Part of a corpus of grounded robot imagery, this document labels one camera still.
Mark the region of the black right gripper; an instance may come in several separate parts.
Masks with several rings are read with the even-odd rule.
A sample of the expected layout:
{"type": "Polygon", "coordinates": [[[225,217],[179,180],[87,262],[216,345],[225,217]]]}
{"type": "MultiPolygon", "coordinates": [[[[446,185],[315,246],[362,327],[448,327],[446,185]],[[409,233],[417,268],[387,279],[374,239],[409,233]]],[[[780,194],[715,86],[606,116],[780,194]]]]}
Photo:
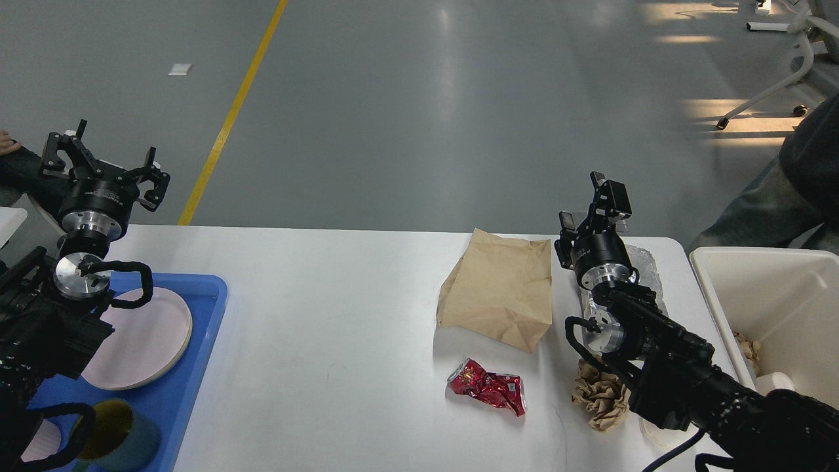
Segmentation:
{"type": "Polygon", "coordinates": [[[555,254],[564,269],[572,269],[579,287],[594,290],[600,284],[633,280],[633,265],[623,239],[616,233],[628,233],[627,219],[633,214],[626,185],[606,179],[605,174],[591,171],[595,190],[588,213],[558,213],[560,233],[555,241],[555,254]],[[587,231],[579,232],[587,221],[587,231]]]}

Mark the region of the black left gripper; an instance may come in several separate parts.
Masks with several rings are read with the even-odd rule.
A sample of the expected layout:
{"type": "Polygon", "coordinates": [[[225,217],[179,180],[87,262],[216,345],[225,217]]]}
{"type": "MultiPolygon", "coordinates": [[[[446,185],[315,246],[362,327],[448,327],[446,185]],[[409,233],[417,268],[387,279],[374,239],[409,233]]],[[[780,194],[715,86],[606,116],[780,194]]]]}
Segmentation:
{"type": "Polygon", "coordinates": [[[59,210],[59,226],[69,233],[76,229],[100,232],[114,242],[128,232],[134,203],[156,212],[165,199],[170,174],[155,161],[151,146],[144,164],[122,173],[122,180],[107,180],[105,164],[95,159],[82,136],[87,120],[81,119],[71,132],[48,135],[38,170],[40,178],[68,180],[59,210]]]}

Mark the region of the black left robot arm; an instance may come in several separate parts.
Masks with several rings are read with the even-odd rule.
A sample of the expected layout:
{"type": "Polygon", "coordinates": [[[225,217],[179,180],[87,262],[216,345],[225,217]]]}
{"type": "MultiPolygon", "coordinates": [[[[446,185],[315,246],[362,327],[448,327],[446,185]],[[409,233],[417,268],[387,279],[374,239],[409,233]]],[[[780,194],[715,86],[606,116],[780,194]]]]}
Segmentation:
{"type": "Polygon", "coordinates": [[[77,379],[114,327],[109,307],[137,309],[151,301],[153,275],[138,261],[107,261],[109,246],[128,232],[134,204],[156,211],[170,175],[150,147],[144,164],[127,170],[96,159],[82,142],[86,120],[74,134],[51,132],[38,174],[68,182],[59,210],[65,232],[57,257],[36,247],[2,274],[1,449],[3,471],[45,471],[74,460],[96,423],[85,403],[29,408],[44,380],[77,379]],[[23,453],[43,421],[76,416],[64,449],[26,462],[23,453]]]}

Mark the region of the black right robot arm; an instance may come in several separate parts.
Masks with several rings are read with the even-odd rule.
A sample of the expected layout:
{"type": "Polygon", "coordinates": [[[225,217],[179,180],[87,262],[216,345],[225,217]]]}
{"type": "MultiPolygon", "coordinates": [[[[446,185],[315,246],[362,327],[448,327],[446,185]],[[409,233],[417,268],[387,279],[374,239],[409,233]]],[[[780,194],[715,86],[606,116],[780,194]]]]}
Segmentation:
{"type": "Polygon", "coordinates": [[[656,293],[640,283],[616,230],[632,214],[626,187],[595,171],[590,179],[584,221],[561,212],[554,246],[560,265],[606,316],[567,317],[564,335],[585,362],[623,382],[632,412],[661,429],[697,427],[647,470],[709,435],[725,455],[696,455],[697,471],[836,471],[837,410],[791,389],[761,395],[713,364],[714,347],[666,317],[656,293]]]}

